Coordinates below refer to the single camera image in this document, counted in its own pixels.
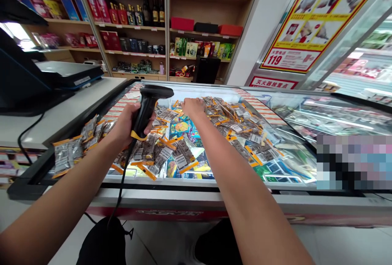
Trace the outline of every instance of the freezer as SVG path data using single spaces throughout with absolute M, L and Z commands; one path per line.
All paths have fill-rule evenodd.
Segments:
M 216 107 L 223 109 L 222 115 L 212 121 L 248 159 L 249 168 L 260 176 L 260 184 L 263 181 L 268 186 L 290 222 L 356 227 L 392 225 L 392 203 L 375 194 L 317 189 L 316 136 L 390 135 L 392 115 L 377 109 L 377 104 L 367 101 L 365 106 L 352 97 L 349 100 L 343 95 L 312 91 L 130 80 L 120 93 L 80 119 L 67 138 L 79 135 L 96 114 L 97 120 L 115 119 L 120 105 L 125 100 L 137 101 L 139 88 L 145 84 L 162 85 L 174 91 L 172 98 L 158 101 L 156 111 L 168 108 L 180 113 L 179 102 L 184 98 L 204 97 L 205 103 L 211 104 L 207 111 L 215 111 L 215 105 L 224 104 Z M 229 115 L 236 124 L 218 119 Z M 228 217 L 192 121 L 176 114 L 159 129 L 162 141 L 183 139 L 196 161 L 184 167 L 169 156 L 154 180 L 148 166 L 129 165 L 117 215 L 130 220 L 184 221 Z M 111 214 L 118 197 L 120 172 L 115 164 L 110 168 L 87 210 L 89 213 Z M 22 202 L 38 199 L 59 180 L 55 173 L 51 147 L 9 188 L 9 197 Z

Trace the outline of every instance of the gift box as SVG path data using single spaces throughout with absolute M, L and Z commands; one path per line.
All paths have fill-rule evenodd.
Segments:
M 238 25 L 220 25 L 218 32 L 223 35 L 241 36 L 243 27 Z
M 195 20 L 188 18 L 172 17 L 171 27 L 178 30 L 193 30 Z

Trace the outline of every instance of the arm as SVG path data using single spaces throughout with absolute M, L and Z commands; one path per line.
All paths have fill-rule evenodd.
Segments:
M 140 104 L 126 106 L 112 131 L 0 235 L 1 264 L 49 263 L 86 211 L 116 156 L 130 143 L 132 113 L 139 108 Z
M 185 99 L 183 111 L 200 134 L 243 263 L 313 264 L 260 177 L 205 115 L 203 102 Z

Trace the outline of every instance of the liquor bottle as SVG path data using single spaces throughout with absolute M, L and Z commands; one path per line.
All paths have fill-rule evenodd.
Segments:
M 159 22 L 161 27 L 165 27 L 165 9 L 163 7 L 163 0 L 159 0 Z
M 143 15 L 144 15 L 144 25 L 151 26 L 151 12 L 150 12 L 150 4 L 148 0 L 144 0 L 143 3 Z
M 158 8 L 156 7 L 156 2 L 155 0 L 154 4 L 152 6 L 152 20 L 154 22 L 153 26 L 158 27 L 159 26 L 159 15 L 158 15 Z

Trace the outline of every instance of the sign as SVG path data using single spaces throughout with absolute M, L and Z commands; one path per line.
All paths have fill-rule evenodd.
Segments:
M 367 0 L 295 0 L 260 68 L 306 73 Z
M 293 89 L 297 85 L 297 81 L 282 80 L 270 77 L 253 76 L 249 86 L 252 87 L 272 87 L 282 89 Z

